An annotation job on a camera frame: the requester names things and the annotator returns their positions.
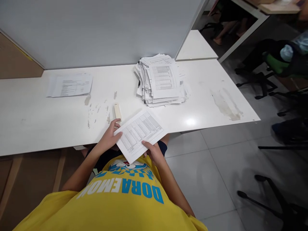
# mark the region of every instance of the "document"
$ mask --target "document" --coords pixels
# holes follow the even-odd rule
[[[65,97],[90,93],[93,76],[87,73],[55,76],[49,78],[46,97]]]
[[[130,164],[146,152],[147,148],[141,143],[143,140],[155,144],[167,134],[158,119],[146,109],[123,124],[114,135],[119,132],[123,134],[116,144]]]
[[[180,81],[176,78],[175,70],[172,65],[151,65],[150,73],[154,86],[152,89],[154,99],[180,96]]]
[[[181,104],[189,98],[185,71],[168,55],[141,58],[134,72],[139,78],[136,95],[149,107]]]

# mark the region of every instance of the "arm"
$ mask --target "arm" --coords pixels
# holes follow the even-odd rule
[[[114,146],[116,142],[121,138],[122,132],[119,132],[117,135],[114,136],[115,130],[120,127],[120,125],[116,123],[119,120],[120,119],[115,119],[110,123],[110,126],[106,130],[103,137],[92,149],[87,158],[85,158],[79,168],[64,184],[61,191],[71,190],[80,192],[86,186],[90,178],[91,172],[95,164],[97,163],[99,157],[109,148]]]
[[[192,208],[187,202],[179,185],[177,184],[163,154],[160,151],[158,144],[151,145],[149,142],[142,141],[142,144],[148,148],[147,154],[158,169],[161,182],[169,199],[178,207],[183,209],[187,215],[195,217]]]
[[[301,7],[298,19],[300,21],[308,21],[308,0],[305,0],[303,6]]]

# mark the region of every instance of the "chair wheel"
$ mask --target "chair wheel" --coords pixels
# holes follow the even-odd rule
[[[246,193],[244,193],[244,192],[242,192],[242,191],[237,191],[237,195],[239,196],[239,197],[242,197],[242,198],[248,198],[248,196],[247,196],[247,194]]]
[[[263,98],[264,96],[256,96],[255,99],[261,99]]]
[[[277,115],[278,115],[279,117],[282,117],[282,116],[285,116],[286,114],[285,114],[284,112],[278,112]]]
[[[266,178],[261,175],[254,175],[254,178],[256,179],[256,181],[260,181],[260,182],[264,182],[266,180]]]

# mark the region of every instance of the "white table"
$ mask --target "white table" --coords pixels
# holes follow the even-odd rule
[[[176,57],[176,61],[217,59],[215,51],[210,47],[198,30],[191,30]]]
[[[190,98],[181,105],[148,108],[168,132],[260,120],[216,59],[178,64],[187,74]],[[115,102],[123,122],[146,107],[136,96],[138,80],[133,67],[49,70],[41,78],[0,80],[0,156],[98,142],[109,126],[108,115],[110,120],[115,118]],[[84,72],[93,75],[88,104],[87,96],[45,97],[49,77]],[[240,118],[231,120],[228,108],[237,108]]]

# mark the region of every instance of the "bare foot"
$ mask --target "bare foot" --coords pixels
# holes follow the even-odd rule
[[[218,44],[218,45],[222,45],[222,40],[221,40],[221,38],[214,38],[213,39],[213,41],[216,43],[216,44]]]
[[[237,35],[238,37],[242,37],[243,34],[245,34],[245,32],[246,32],[246,31],[244,31],[244,32],[242,32],[242,33],[236,33],[236,35]]]

